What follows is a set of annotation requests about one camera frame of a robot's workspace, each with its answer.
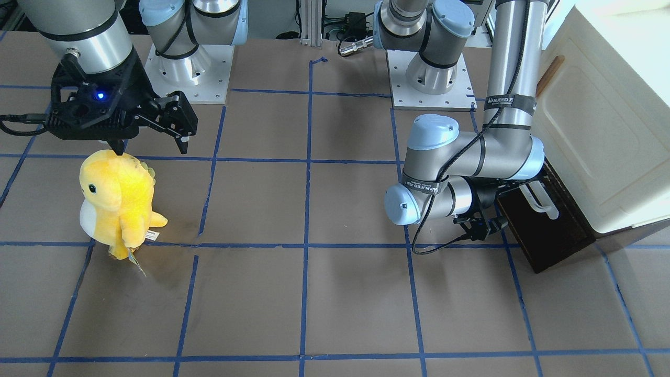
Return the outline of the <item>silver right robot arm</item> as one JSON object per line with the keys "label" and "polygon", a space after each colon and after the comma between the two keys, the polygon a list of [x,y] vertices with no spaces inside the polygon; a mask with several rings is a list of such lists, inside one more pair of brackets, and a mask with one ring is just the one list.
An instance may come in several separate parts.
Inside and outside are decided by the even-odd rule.
{"label": "silver right robot arm", "polygon": [[19,1],[60,62],[44,127],[60,139],[98,139],[117,155],[157,114],[157,98],[113,1]]}

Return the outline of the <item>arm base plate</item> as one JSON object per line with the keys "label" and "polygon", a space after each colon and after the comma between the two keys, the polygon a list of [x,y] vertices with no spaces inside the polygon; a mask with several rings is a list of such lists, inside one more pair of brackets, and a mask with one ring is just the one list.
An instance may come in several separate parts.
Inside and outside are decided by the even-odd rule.
{"label": "arm base plate", "polygon": [[438,69],[417,52],[387,50],[394,107],[414,110],[471,110],[476,99],[463,55],[455,66]]}
{"label": "arm base plate", "polygon": [[201,45],[190,57],[171,60],[152,46],[144,70],[159,96],[182,91],[191,104],[225,104],[234,46]]}

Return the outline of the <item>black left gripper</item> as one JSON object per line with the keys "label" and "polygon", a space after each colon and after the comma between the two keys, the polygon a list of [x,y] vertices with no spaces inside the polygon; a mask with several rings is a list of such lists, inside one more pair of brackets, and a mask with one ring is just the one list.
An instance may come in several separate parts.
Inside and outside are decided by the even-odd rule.
{"label": "black left gripper", "polygon": [[457,215],[455,224],[464,229],[464,234],[453,239],[458,242],[464,239],[484,240],[508,226],[509,220],[504,215],[488,218],[484,214],[486,208],[492,207],[498,196],[505,196],[519,188],[516,181],[467,181],[472,189],[472,204],[466,213]]}

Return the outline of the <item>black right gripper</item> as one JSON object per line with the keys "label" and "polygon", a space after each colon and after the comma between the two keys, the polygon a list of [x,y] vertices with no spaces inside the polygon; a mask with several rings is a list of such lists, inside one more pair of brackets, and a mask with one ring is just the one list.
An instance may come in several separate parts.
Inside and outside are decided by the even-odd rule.
{"label": "black right gripper", "polygon": [[115,155],[124,155],[128,139],[139,124],[171,136],[181,154],[198,130],[198,117],[186,94],[174,91],[156,98],[136,50],[106,72],[88,74],[79,60],[66,53],[52,77],[50,114],[46,129],[65,140],[105,140]]}

